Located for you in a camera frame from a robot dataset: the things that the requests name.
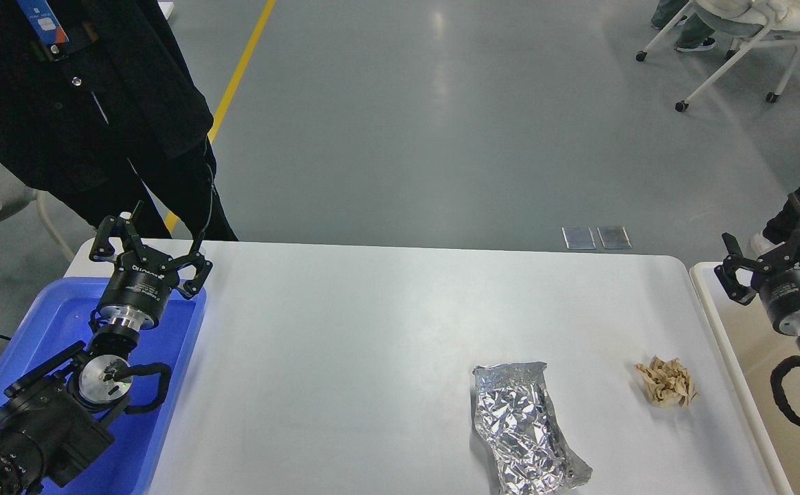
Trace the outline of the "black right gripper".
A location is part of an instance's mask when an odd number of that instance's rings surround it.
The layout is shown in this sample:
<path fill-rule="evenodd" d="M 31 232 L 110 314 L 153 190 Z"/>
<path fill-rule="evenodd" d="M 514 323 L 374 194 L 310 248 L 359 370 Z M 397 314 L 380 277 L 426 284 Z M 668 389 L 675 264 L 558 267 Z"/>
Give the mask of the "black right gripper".
<path fill-rule="evenodd" d="M 784 260 L 767 263 L 757 292 L 772 329 L 786 336 L 800 336 L 800 196 L 789 194 L 788 200 L 798 215 L 788 239 L 790 247 Z M 721 238 L 727 254 L 714 273 L 730 300 L 748 306 L 757 294 L 750 285 L 740 282 L 737 272 L 762 273 L 762 262 L 746 257 L 738 239 L 729 232 Z"/>

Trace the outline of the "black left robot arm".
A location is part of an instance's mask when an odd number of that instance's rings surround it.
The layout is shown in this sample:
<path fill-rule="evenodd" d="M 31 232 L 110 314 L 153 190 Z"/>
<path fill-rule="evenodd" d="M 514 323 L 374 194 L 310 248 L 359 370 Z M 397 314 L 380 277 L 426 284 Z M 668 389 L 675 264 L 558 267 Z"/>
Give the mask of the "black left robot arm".
<path fill-rule="evenodd" d="M 0 407 L 0 494 L 38 494 L 44 479 L 64 487 L 111 447 L 108 428 L 121 414 L 151 413 L 170 391 L 168 364 L 131 364 L 140 333 L 156 328 L 172 292 L 201 292 L 212 263 L 200 252 L 173 257 L 145 245 L 134 221 L 142 212 L 105 217 L 92 262 L 113 272 L 89 317 L 91 338 L 74 342 L 5 388 Z"/>

